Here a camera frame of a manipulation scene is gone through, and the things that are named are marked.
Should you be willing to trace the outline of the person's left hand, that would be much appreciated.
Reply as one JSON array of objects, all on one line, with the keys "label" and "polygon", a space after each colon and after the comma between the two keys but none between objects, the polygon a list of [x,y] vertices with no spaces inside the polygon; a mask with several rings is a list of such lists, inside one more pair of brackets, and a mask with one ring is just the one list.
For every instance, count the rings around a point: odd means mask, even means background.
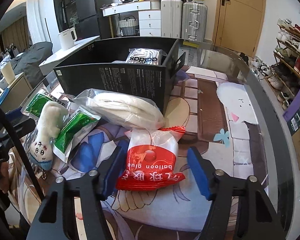
[{"label": "person's left hand", "polygon": [[8,162],[0,163],[0,190],[3,193],[7,193],[10,188],[8,166]]}]

